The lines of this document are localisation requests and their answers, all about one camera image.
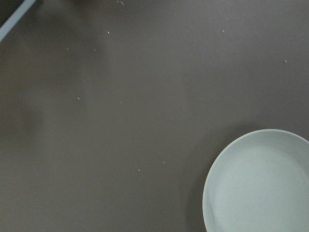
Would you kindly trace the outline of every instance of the gray strip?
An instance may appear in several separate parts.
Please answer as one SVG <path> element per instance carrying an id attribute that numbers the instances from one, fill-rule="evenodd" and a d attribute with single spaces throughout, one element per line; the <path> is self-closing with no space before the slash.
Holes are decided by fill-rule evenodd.
<path id="1" fill-rule="evenodd" d="M 0 42 L 36 0 L 25 0 L 0 28 Z"/>

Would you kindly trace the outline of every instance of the gray table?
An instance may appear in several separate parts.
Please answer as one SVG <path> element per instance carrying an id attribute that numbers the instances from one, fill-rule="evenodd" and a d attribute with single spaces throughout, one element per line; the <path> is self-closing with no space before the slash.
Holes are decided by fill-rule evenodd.
<path id="1" fill-rule="evenodd" d="M 308 10 L 35 3 L 0 43 L 0 230 L 206 231 L 204 181 L 228 143 L 309 138 Z"/>

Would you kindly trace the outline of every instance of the white plate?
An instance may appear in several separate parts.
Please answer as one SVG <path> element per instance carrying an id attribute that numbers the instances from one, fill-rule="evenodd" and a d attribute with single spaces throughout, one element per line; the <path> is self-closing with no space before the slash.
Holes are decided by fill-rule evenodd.
<path id="1" fill-rule="evenodd" d="M 207 232 L 309 232 L 309 142 L 257 130 L 228 145 L 203 192 Z"/>

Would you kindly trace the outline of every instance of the dish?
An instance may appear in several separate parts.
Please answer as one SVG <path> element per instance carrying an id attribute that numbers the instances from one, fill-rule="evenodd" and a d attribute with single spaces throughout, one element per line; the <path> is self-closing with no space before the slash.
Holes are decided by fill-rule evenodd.
<path id="1" fill-rule="evenodd" d="M 229 144 L 203 191 L 207 232 L 309 231 L 309 142 L 257 130 Z"/>

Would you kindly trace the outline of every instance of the plate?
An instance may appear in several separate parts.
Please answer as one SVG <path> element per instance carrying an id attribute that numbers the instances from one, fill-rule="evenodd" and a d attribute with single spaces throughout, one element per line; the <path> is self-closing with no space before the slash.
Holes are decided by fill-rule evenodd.
<path id="1" fill-rule="evenodd" d="M 207 232 L 308 232 L 309 142 L 257 130 L 229 144 L 203 192 Z"/>

